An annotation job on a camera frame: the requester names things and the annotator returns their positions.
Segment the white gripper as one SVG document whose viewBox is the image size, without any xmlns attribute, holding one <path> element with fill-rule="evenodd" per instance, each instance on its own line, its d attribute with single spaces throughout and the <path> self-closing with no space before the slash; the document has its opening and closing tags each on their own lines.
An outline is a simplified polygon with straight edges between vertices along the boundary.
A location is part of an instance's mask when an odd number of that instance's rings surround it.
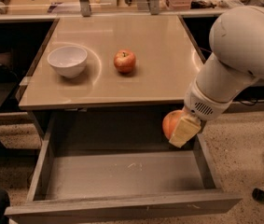
<svg viewBox="0 0 264 224">
<path fill-rule="evenodd" d="M 183 146 L 199 132 L 201 120 L 216 119 L 229 107 L 231 100 L 231 93 L 223 86 L 195 78 L 184 98 L 184 106 L 193 116 L 181 115 L 169 143 L 175 147 Z"/>
</svg>

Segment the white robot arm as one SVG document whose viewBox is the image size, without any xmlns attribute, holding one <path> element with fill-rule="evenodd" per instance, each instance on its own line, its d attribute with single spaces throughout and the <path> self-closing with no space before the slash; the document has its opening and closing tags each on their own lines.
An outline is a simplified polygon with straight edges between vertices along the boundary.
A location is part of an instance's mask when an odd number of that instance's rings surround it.
<svg viewBox="0 0 264 224">
<path fill-rule="evenodd" d="M 264 80 L 264 7 L 222 13 L 209 33 L 211 55 L 190 83 L 182 115 L 169 135 L 181 147 L 206 120 L 216 119 L 244 89 Z"/>
</svg>

